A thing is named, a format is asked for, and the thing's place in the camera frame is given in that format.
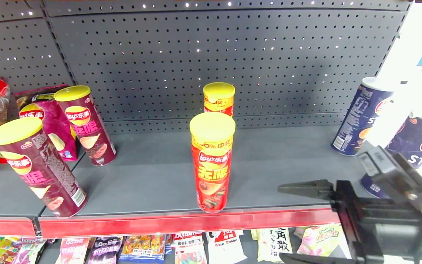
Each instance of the blue potato chip can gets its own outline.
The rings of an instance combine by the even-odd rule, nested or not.
[[[360,184],[369,194],[373,195],[374,197],[382,198],[382,199],[390,199],[390,197],[388,197],[388,195],[384,191],[382,191],[382,189],[380,189],[380,187],[377,186],[377,184],[375,184],[372,181],[369,175],[367,174],[364,175],[360,179]]]
[[[405,120],[385,150],[400,153],[412,167],[418,169],[422,165],[422,116]]]
[[[354,156],[366,140],[382,110],[393,103],[396,85],[375,77],[362,79],[332,147],[340,154]]]

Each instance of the store shelf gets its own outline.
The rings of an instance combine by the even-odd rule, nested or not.
[[[77,162],[69,162],[71,169]],[[0,235],[34,236],[32,219],[45,204],[7,164],[0,164]]]
[[[291,245],[293,247],[293,252],[296,252],[300,246],[300,238],[293,235],[293,229],[290,230],[290,239]],[[257,261],[258,257],[258,243],[255,240],[252,240],[250,231],[244,231],[244,234],[240,236],[242,243],[242,248],[247,259],[239,262],[239,264],[271,264],[272,262],[267,261]],[[206,251],[206,256],[208,257],[208,248],[207,245],[204,246]],[[48,246],[40,257],[39,264],[53,264],[55,263],[58,255],[60,254],[60,242],[57,242],[53,245]],[[330,257],[339,257],[345,259],[345,254],[338,246],[330,255]],[[131,264],[131,262],[117,262],[118,264]],[[164,264],[173,264],[174,263],[174,254],[166,254],[164,259]]]
[[[112,135],[118,157],[95,167],[84,157],[74,174],[89,201],[75,217],[56,219],[45,210],[42,235],[105,236],[261,227],[296,227],[338,222],[327,202],[280,194],[280,184],[316,179],[351,180],[364,174],[354,157],[336,153],[330,142],[338,126],[240,129],[234,137],[226,209],[198,209],[190,152],[184,132]]]

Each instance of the potato chip can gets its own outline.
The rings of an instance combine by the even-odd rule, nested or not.
[[[414,113],[405,120],[385,148],[390,153],[400,153],[415,169],[422,166],[422,116]]]
[[[70,217],[84,207],[87,196],[42,126],[37,117],[1,125],[0,153],[55,216]]]
[[[236,88],[224,82],[211,82],[203,87],[204,111],[221,112],[230,117],[234,114]]]
[[[54,95],[95,166],[112,162],[116,150],[105,130],[104,122],[90,95],[90,88],[76,85],[57,91]]]
[[[190,121],[196,197],[207,213],[226,206],[235,131],[233,118],[224,113],[205,112]]]
[[[375,120],[393,103],[396,86],[375,77],[362,79],[341,123],[332,147],[340,154],[354,156],[365,142]]]

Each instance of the purple chip bag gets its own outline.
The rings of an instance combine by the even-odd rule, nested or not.
[[[38,117],[43,122],[43,129],[53,142],[56,150],[65,162],[76,161],[75,134],[69,120],[64,115],[54,93],[67,87],[57,85],[15,94],[19,117]]]
[[[123,237],[97,237],[90,251],[87,264],[116,264]]]

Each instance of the perforated metal panel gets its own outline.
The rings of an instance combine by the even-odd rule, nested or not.
[[[0,78],[11,93],[47,85],[72,84],[44,19],[0,22]],[[15,99],[10,117],[17,116]]]
[[[407,11],[402,0],[110,0],[110,1],[45,1],[50,16],[123,12],[245,10],[260,8],[334,8],[349,10]]]
[[[79,83],[107,121],[190,118],[202,86],[234,84],[236,116],[345,112],[403,12],[239,10],[55,17]]]
[[[293,114],[293,115],[260,115],[249,117],[234,117],[238,128],[263,127],[308,127],[312,125],[341,124],[345,113],[330,114]],[[159,119],[106,122],[110,134],[147,133],[163,131],[188,130],[190,119]]]
[[[0,22],[42,17],[39,1],[0,1]]]

